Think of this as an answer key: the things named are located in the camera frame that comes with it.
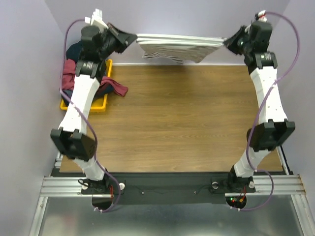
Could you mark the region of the black white striped tank top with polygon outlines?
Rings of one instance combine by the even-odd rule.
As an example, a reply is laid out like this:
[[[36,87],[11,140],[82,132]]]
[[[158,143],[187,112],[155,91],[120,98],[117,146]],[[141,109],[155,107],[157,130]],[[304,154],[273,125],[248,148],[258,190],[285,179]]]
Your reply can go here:
[[[143,58],[168,58],[176,64],[189,60],[200,63],[224,46],[224,37],[199,37],[173,34],[137,34],[136,42],[144,51]]]

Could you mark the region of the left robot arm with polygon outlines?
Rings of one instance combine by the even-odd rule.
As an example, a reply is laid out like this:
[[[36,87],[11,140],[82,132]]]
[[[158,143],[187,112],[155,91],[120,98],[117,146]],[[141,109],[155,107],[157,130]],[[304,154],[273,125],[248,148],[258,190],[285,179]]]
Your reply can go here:
[[[137,35],[119,30],[112,24],[101,28],[88,25],[81,30],[82,50],[75,65],[74,89],[67,112],[50,137],[58,151],[76,163],[86,178],[82,186],[103,194],[112,190],[113,177],[96,158],[97,138],[87,136],[88,116],[94,96],[106,72],[106,59],[113,53],[123,53],[137,39]]]

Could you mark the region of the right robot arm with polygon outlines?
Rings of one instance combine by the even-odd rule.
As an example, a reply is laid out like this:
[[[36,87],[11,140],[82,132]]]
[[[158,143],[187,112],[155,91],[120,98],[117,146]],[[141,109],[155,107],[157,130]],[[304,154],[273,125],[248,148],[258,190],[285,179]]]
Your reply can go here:
[[[242,26],[224,41],[229,51],[244,56],[259,106],[253,126],[247,131],[247,147],[226,180],[232,192],[244,187],[254,188],[253,174],[258,165],[295,130],[295,123],[288,120],[282,107],[276,56],[268,51],[272,29],[269,22],[258,20]]]

